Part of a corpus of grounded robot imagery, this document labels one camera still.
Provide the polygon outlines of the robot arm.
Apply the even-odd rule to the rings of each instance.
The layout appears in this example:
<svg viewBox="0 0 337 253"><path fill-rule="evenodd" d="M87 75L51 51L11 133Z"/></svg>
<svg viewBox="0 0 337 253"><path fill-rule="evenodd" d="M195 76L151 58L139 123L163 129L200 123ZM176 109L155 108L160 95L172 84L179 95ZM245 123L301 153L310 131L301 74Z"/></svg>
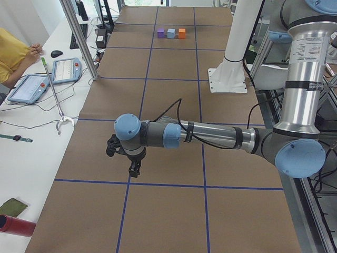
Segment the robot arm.
<svg viewBox="0 0 337 253"><path fill-rule="evenodd" d="M199 142L223 150L244 150L274 165L292 178L319 180L336 149L319 139L315 125L324 79L326 54L336 31L336 1L271 1L270 41L287 42L286 76L253 85L257 103L243 124L201 123L170 118L166 113L141 121L123 114L114 123L107 154L125 155L129 174L140 175L146 148L173 149Z"/></svg>

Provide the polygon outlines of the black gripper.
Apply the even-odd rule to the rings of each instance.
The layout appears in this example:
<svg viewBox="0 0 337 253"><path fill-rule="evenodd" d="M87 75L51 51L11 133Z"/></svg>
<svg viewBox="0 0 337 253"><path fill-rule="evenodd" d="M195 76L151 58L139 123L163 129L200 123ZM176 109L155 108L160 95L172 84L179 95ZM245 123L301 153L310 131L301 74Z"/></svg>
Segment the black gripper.
<svg viewBox="0 0 337 253"><path fill-rule="evenodd" d="M138 148L135 150L124 149L131 165L128 169L130 177L138 177L140 175L140 168L142 160L146 156L146 148Z"/></svg>

